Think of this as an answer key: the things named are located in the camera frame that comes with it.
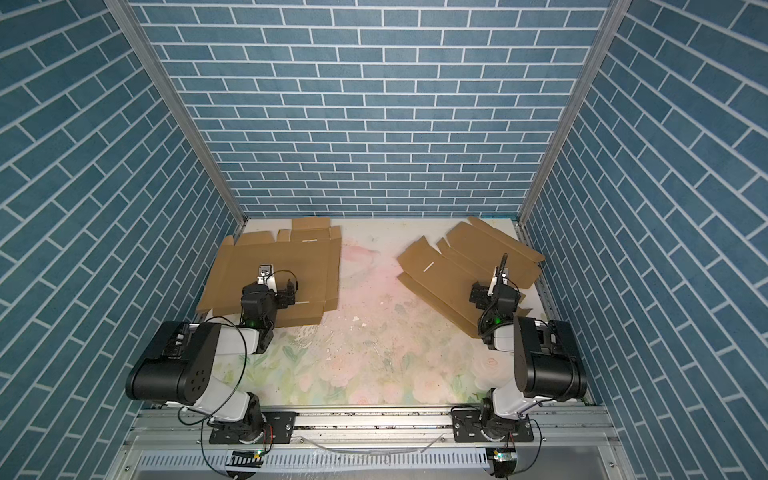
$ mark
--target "cardboard sheet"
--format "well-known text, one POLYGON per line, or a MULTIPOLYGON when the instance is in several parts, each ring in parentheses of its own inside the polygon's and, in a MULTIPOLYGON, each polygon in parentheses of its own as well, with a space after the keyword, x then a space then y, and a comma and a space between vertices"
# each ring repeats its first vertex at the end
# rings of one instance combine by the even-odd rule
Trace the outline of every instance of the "cardboard sheet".
MULTIPOLYGON (((468 220, 469 223, 457 224, 438 240, 440 251, 424 237, 412 243, 397 257, 403 269, 397 278, 467 335, 477 338, 481 312, 469 302, 472 285, 489 285, 494 269, 506 253, 509 279, 518 288, 530 288, 541 275, 536 263, 544 255, 479 218, 468 220)), ((518 309, 516 313, 524 316, 525 310, 518 309)))
POLYGON ((197 312, 214 315, 240 313, 243 287, 256 281, 259 265, 274 265, 278 290, 296 274, 296 305, 278 310, 275 327, 316 325, 323 312, 339 304, 341 229, 327 217, 297 218, 291 230, 244 233, 235 243, 225 238, 211 268, 197 312))

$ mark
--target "metal corner post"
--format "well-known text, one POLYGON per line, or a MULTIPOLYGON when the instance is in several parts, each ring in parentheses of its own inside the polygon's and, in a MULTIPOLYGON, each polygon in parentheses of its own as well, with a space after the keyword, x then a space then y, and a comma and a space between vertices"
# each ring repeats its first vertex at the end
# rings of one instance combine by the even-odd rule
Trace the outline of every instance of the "metal corner post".
POLYGON ((120 30, 122 30, 128 43, 134 49, 136 56, 144 66, 144 70, 154 83, 155 88, 160 92, 163 101, 179 124, 179 128, 181 128, 185 138, 190 142, 197 155, 197 159, 200 160, 208 176, 213 181, 219 195, 221 195, 224 203, 229 207, 238 224, 243 226, 247 221, 247 216, 240 206, 240 202, 235 198, 203 136, 200 135, 197 125, 195 125, 192 117, 189 115, 187 108, 184 107, 184 102, 181 100, 181 96, 176 90, 174 83, 165 71, 160 57, 157 56, 157 52, 152 47, 147 33, 139 25, 134 10, 127 0, 104 0, 104 3, 109 8, 109 12, 114 17, 120 30))
POLYGON ((594 39, 594 44, 589 50, 587 59, 584 61, 584 67, 581 69, 581 74, 578 80, 576 80, 576 85, 571 92, 568 103, 565 105, 563 115, 558 123, 558 129, 552 135, 547 150, 541 159, 541 164, 538 166, 536 175, 533 177, 528 195, 523 200, 520 214, 518 215, 518 222, 521 225, 525 225, 533 212, 536 200, 538 200, 541 191, 544 189, 547 177, 552 172, 554 163, 557 161, 560 150, 563 148, 565 138, 571 132, 576 115, 581 110, 584 99, 587 97, 587 93, 589 93, 589 87, 598 75, 598 70, 603 63, 603 59, 605 59, 608 47, 611 46, 611 42, 614 40, 616 31, 619 25, 621 25, 621 21, 624 20, 624 14, 627 13, 631 2, 632 0, 613 0, 611 6, 605 12, 603 21, 598 29, 598 34, 594 39))

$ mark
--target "floral pattern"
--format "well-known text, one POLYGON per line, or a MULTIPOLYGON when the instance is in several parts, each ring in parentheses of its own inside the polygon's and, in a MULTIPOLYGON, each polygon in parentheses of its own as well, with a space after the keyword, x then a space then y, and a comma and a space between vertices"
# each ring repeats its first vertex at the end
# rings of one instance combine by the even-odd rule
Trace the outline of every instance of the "floral pattern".
MULTIPOLYGON (((512 355, 469 338, 396 279, 414 239, 343 229, 339 309, 320 325, 276 329, 266 353, 248 357, 240 390, 263 405, 446 404, 513 378, 512 355)), ((214 375, 233 385, 242 365, 218 356, 214 375)))

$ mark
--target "brick wallpaper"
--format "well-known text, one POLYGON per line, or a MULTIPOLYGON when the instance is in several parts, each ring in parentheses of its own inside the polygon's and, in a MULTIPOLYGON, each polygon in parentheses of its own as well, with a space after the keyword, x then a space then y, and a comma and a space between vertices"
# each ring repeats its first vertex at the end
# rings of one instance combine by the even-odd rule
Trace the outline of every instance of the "brick wallpaper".
POLYGON ((104 475, 228 210, 101 0, 0 1, 0 478, 104 475))
POLYGON ((529 224, 638 478, 768 478, 767 26, 634 0, 529 224))
POLYGON ((252 217, 515 215, 608 0, 137 0, 252 217))

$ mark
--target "cardboard box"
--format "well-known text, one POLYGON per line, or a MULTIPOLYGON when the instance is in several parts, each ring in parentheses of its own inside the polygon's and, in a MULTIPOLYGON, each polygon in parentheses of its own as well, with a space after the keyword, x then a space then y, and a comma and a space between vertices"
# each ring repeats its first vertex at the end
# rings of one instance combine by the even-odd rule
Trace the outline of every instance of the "cardboard box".
MULTIPOLYGON (((467 335, 478 338, 477 321, 482 312, 469 302, 472 285, 489 285, 506 253, 509 279, 521 289, 530 288, 541 275, 536 263, 544 255, 479 218, 468 221, 437 242, 440 251, 424 237, 412 243, 397 257, 403 269, 397 278, 467 335)), ((524 316, 526 310, 530 312, 518 309, 517 313, 524 316)))
MULTIPOLYGON (((275 327, 316 325, 323 312, 339 305, 341 228, 331 227, 328 217, 296 218, 291 229, 243 233, 234 242, 225 238, 210 269, 197 312, 214 315, 240 313, 243 287, 256 281, 259 265, 271 263, 275 270, 290 270, 299 280, 296 305, 277 311, 275 327)), ((277 273, 278 290, 291 278, 277 273)))

